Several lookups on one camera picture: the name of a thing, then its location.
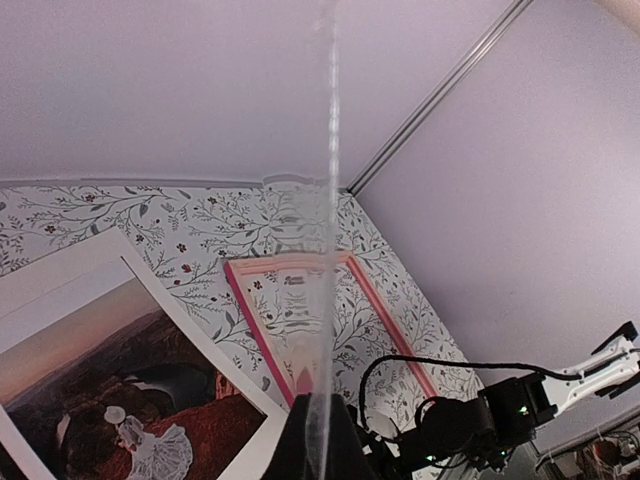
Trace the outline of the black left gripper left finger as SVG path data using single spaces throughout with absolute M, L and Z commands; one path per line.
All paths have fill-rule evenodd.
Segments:
M 306 447 L 306 417 L 309 403 L 309 394 L 295 398 L 262 480 L 313 478 Z

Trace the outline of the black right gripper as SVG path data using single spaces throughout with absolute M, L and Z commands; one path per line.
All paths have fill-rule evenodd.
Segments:
M 412 479 L 425 468 L 478 472 L 505 468 L 505 449 L 498 445 L 496 425 L 486 401 L 430 397 L 404 432 L 376 411 L 362 417 L 349 407 L 365 458 L 380 479 Z

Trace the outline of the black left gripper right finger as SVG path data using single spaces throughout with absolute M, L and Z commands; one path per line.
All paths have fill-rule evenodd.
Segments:
M 331 396 L 325 479 L 375 480 L 343 398 Z

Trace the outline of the pink wooden picture frame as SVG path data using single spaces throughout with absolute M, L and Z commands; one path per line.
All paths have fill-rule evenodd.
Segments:
M 227 260 L 224 272 L 234 292 L 242 313 L 244 314 L 250 331 L 259 346 L 265 362 L 275 379 L 286 403 L 291 406 L 296 394 L 299 392 L 296 385 L 296 377 L 291 377 L 286 371 L 282 357 L 276 353 L 276 347 L 269 339 L 268 330 L 263 319 L 259 316 L 255 303 L 249 297 L 249 286 L 244 279 L 248 275 L 263 274 L 279 269 L 303 269 L 310 268 L 315 263 L 314 254 L 311 253 L 286 253 L 274 257 L 244 258 Z M 406 340 L 399 325 L 392 318 L 372 281 L 362 268 L 356 256 L 349 251 L 337 252 L 337 263 L 345 264 L 360 285 L 370 304 L 382 321 L 386 331 L 390 334 L 393 344 L 400 354 L 413 355 L 414 352 Z

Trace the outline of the white photo mat board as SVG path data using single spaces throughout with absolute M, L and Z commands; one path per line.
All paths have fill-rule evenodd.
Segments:
M 259 431 L 229 467 L 216 479 L 257 479 L 273 455 L 286 420 L 285 412 L 246 377 L 209 337 L 191 320 L 169 292 L 154 277 L 124 236 L 108 231 L 4 276 L 1 280 L 1 343 L 30 329 L 30 322 L 12 323 L 8 316 L 44 295 L 63 287 L 84 284 L 90 292 L 137 279 L 158 301 L 186 336 L 217 365 L 248 399 L 264 412 Z M 16 440 L 2 444 L 8 416 L 1 406 L 1 475 L 5 479 L 56 479 L 30 457 L 27 444 Z

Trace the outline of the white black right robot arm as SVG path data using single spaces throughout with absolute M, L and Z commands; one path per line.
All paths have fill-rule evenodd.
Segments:
M 455 457 L 477 471 L 500 472 L 517 447 L 578 402 L 591 396 L 614 399 L 638 385 L 637 336 L 627 322 L 586 361 L 562 371 L 509 363 L 507 369 L 524 376 L 490 385 L 467 401 L 431 396 L 416 407 L 413 426 L 405 432 L 390 418 L 367 412 L 364 385 L 349 412 L 365 457 L 381 479 L 410 479 L 427 467 L 452 470 Z

